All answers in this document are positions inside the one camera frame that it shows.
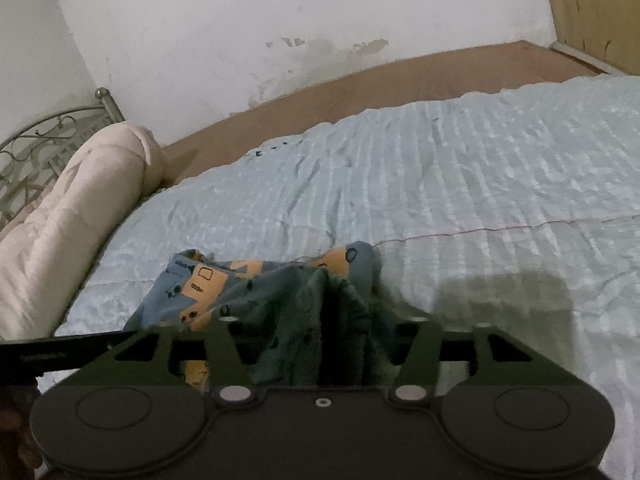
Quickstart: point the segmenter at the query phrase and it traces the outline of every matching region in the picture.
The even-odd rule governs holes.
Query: white wall
[[[0,0],[0,141],[95,88],[57,0]]]
[[[163,143],[397,59],[526,39],[548,0],[60,0],[86,65]]]

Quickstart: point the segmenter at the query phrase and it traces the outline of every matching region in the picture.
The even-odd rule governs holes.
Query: wooden panel
[[[640,75],[640,0],[550,0],[558,41]]]

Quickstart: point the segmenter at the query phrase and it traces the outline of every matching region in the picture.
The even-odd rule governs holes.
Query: screw hole
[[[319,399],[316,399],[316,406],[318,408],[328,408],[331,405],[331,399],[327,399],[326,397],[319,397]]]

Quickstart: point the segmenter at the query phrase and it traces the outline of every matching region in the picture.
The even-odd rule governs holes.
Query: human hand
[[[37,386],[0,386],[0,480],[33,480],[42,457],[29,428]]]

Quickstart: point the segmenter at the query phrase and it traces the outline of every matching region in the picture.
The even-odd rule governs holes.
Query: silver bolt
[[[316,406],[318,408],[328,408],[331,405],[331,399],[327,399],[326,397],[319,397],[319,399],[316,399]]]
[[[423,400],[427,396],[427,390],[417,384],[404,384],[396,388],[396,397],[400,400],[408,400],[417,402]]]
[[[246,386],[225,386],[220,390],[220,397],[226,402],[242,402],[251,397],[251,390]]]

